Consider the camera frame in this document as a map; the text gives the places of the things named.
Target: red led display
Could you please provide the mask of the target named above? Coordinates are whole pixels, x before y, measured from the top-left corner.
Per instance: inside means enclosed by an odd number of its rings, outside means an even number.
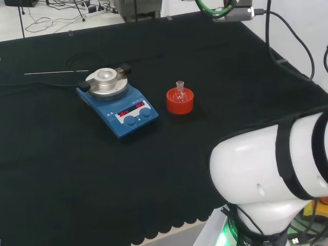
[[[145,105],[145,103],[142,101],[142,102],[139,102],[138,104],[132,106],[132,107],[129,107],[128,109],[124,109],[123,111],[117,113],[119,117],[122,117],[130,112],[132,112],[133,110],[135,109],[138,109],[140,107],[142,107],[143,105]]]

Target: black cloth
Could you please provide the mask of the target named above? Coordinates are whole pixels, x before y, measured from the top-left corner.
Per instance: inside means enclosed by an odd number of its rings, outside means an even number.
[[[243,24],[198,13],[3,42],[0,85],[77,83],[87,74],[23,74],[66,70],[81,52],[102,53],[109,66],[129,62],[129,83],[159,118],[118,139],[74,88],[0,88],[4,246],[127,246],[205,220],[225,203],[206,168],[221,137],[328,103],[320,87],[274,66]],[[177,80],[194,92],[190,115],[166,110]]]

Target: green cable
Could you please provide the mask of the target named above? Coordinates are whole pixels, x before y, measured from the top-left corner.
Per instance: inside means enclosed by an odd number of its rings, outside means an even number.
[[[208,13],[210,14],[224,14],[228,11],[230,11],[230,9],[232,8],[232,5],[229,5],[227,8],[224,8],[220,11],[215,11],[215,10],[212,10],[210,8],[208,8],[201,0],[196,0],[198,1],[198,3],[201,5],[201,7]]]

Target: floor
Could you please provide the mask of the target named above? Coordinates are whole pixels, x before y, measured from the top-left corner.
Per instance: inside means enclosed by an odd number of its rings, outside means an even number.
[[[109,2],[108,0],[99,1],[102,5],[106,5]],[[91,0],[91,4],[99,5],[99,2],[98,0]],[[86,21],[82,22],[81,16],[76,8],[57,10],[47,6],[45,2],[40,1],[33,8],[24,8],[24,12],[25,15],[22,15],[22,20],[25,37],[125,23],[119,14],[113,14],[111,12],[86,17]],[[46,18],[38,20],[41,17],[63,19],[58,19],[56,22],[52,22]],[[4,0],[0,0],[0,42],[18,38],[23,38],[18,8],[8,7],[5,5]]]

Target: blue knob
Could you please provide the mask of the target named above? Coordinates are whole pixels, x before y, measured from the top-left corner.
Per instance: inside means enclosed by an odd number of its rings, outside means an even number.
[[[140,110],[139,114],[143,117],[143,118],[149,118],[151,115],[151,111],[149,108],[143,108]]]
[[[128,127],[132,127],[135,125],[135,118],[131,115],[127,116],[124,118],[124,123],[125,125],[127,125]]]

